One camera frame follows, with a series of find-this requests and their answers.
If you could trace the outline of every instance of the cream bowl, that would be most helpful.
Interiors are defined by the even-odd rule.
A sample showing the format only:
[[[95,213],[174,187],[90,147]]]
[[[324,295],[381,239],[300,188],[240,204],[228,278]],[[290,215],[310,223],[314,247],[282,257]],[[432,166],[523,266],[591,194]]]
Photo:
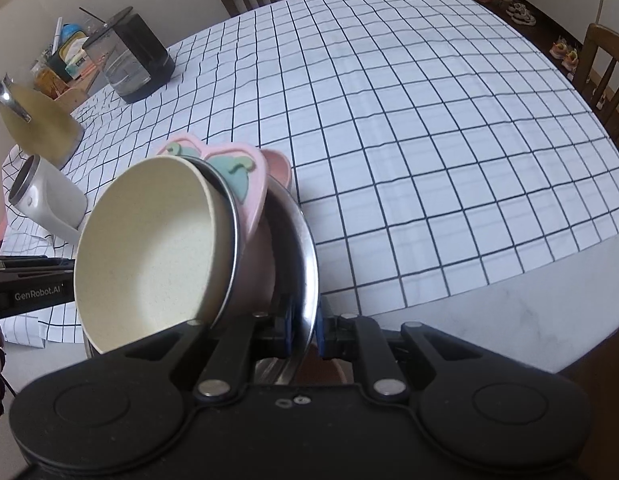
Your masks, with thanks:
[[[146,158],[116,178],[86,222],[74,268],[94,348],[190,319],[211,323],[227,292],[233,236],[223,197],[183,158]]]

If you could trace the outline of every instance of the white container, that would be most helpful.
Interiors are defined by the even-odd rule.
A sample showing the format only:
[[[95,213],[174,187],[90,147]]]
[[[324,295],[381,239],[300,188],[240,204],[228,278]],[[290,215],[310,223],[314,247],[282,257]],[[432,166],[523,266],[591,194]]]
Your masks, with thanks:
[[[32,155],[20,169],[9,202],[54,236],[77,245],[87,197],[53,164]]]

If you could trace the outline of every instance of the white tablecloth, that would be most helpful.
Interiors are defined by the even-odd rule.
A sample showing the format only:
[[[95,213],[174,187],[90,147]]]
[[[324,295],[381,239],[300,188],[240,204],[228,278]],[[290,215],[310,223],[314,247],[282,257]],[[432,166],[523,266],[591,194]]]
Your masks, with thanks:
[[[604,129],[544,55],[472,0],[286,0],[169,50],[176,73],[147,100],[126,105],[107,87],[75,111],[86,131],[64,172],[91,211],[185,131],[281,150],[336,312],[439,300],[619,232],[619,156]],[[6,161],[6,193],[23,160],[15,148]],[[9,219],[4,253],[75,256],[11,208]],[[82,341],[73,304],[3,327],[17,342]]]

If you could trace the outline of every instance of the metal bolt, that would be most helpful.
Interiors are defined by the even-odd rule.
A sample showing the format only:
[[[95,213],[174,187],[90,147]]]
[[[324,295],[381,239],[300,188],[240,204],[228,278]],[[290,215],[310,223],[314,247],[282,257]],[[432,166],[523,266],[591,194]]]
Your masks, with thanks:
[[[384,397],[401,394],[406,389],[405,383],[398,379],[381,379],[374,383],[374,391]]]
[[[304,404],[309,404],[310,402],[311,399],[304,395],[297,395],[296,397],[294,397],[294,404],[299,404],[303,406]]]
[[[289,399],[277,399],[276,402],[274,402],[274,404],[278,406],[279,408],[282,408],[283,410],[293,408],[294,406],[294,403],[291,402],[291,400]]]
[[[205,397],[220,397],[230,391],[231,387],[220,379],[207,379],[198,385],[198,391]]]

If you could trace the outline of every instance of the wooden floor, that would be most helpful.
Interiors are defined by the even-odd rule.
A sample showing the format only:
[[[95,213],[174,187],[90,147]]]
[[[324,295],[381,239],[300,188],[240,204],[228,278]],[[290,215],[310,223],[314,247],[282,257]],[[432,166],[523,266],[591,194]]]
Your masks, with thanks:
[[[504,9],[491,4],[486,7],[547,54],[548,59],[567,75],[560,61],[548,55],[552,43],[559,36],[565,37],[571,44],[576,43],[560,25],[540,12],[533,12],[537,17],[535,27],[516,25]],[[619,115],[615,112],[608,130],[612,131],[618,122]],[[619,148],[619,138],[615,143]],[[593,480],[619,480],[619,330],[564,370],[563,374],[579,384],[592,402],[592,433],[579,460],[582,469]]]

